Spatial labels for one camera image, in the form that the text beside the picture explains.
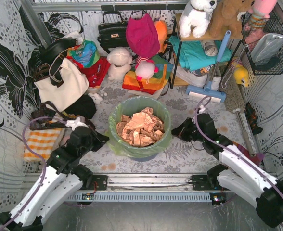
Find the blue trash bin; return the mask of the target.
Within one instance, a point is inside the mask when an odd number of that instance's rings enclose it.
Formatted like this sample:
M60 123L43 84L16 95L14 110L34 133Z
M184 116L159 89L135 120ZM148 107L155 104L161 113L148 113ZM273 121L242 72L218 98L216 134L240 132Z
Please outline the blue trash bin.
M155 148L136 148L125 151L126 155L134 161L146 162L154 159L159 151Z

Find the green trash bag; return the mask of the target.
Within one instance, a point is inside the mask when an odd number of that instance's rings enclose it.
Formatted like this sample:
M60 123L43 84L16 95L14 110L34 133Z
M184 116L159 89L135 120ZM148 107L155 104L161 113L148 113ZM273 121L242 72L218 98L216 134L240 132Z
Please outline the green trash bag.
M109 147L118 156L147 158L171 143L171 114L149 97L132 97L116 106L108 117Z

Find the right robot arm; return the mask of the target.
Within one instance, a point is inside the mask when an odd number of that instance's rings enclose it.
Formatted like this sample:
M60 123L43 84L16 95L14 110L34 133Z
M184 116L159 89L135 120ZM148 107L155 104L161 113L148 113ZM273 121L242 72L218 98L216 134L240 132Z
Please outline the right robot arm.
M199 141L221 164L208 171L209 183L228 189L255 208L260 219L275 228L283 223L283 180L268 174L219 134L209 114L187 118L172 135L186 142Z

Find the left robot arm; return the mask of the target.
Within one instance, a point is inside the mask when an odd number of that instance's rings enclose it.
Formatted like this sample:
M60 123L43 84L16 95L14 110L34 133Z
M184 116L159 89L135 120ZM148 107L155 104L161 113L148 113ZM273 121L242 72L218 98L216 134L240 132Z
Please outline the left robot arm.
M0 231L41 231L49 216L80 189L99 188L93 172L80 163L109 138L89 127L77 127L66 144L52 151L38 180L14 209L0 213Z

